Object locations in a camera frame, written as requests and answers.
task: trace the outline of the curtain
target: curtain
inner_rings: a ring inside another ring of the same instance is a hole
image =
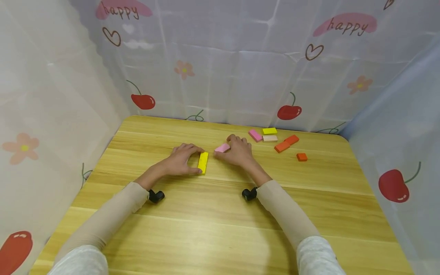
[[[25,274],[132,112],[68,3],[0,15],[0,273]]]
[[[440,35],[342,135],[415,274],[440,269]]]
[[[440,30],[438,0],[71,3],[138,114],[332,134]]]

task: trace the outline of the left hand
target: left hand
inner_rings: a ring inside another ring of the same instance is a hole
[[[202,171],[199,168],[189,167],[187,164],[190,156],[196,152],[203,153],[204,150],[194,144],[182,143],[179,147],[173,148],[169,157],[151,166],[134,182],[144,189],[150,190],[156,184],[156,181],[166,175],[200,174]]]
[[[179,147],[173,148],[169,157],[156,165],[162,167],[166,175],[181,176],[200,174],[202,171],[199,168],[189,167],[187,164],[190,156],[196,152],[203,153],[204,150],[192,143],[182,143]]]

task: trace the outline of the pink block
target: pink block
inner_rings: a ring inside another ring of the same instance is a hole
[[[249,134],[256,142],[260,142],[263,140],[263,136],[257,133],[254,129],[250,130]]]
[[[218,146],[214,151],[224,153],[228,151],[230,148],[231,147],[227,143],[223,143],[222,145]]]

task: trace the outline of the pink flower print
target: pink flower print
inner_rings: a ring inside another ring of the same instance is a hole
[[[38,155],[34,149],[40,144],[37,138],[30,138],[26,133],[20,133],[17,135],[17,142],[5,142],[2,144],[2,148],[5,151],[15,153],[12,155],[9,163],[16,165],[21,163],[26,157],[32,160],[37,160]]]
[[[350,94],[354,94],[357,91],[365,92],[368,91],[369,86],[373,83],[372,79],[366,79],[364,75],[358,77],[355,82],[350,82],[347,84],[347,88],[351,89]]]
[[[174,71],[177,74],[180,74],[182,80],[185,80],[187,78],[187,75],[189,75],[190,77],[195,76],[195,74],[192,71],[192,65],[188,62],[183,63],[182,60],[177,61],[177,68],[174,68]]]

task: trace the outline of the orange block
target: orange block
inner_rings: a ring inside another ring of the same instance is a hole
[[[299,140],[300,139],[296,135],[293,135],[293,136],[288,137],[284,141],[287,141],[289,143],[289,145],[292,145],[294,143],[297,143]]]
[[[298,153],[297,158],[299,161],[307,161],[307,155],[305,153]]]
[[[289,147],[290,147],[290,144],[287,141],[283,141],[280,144],[277,144],[274,148],[278,153],[281,153]]]

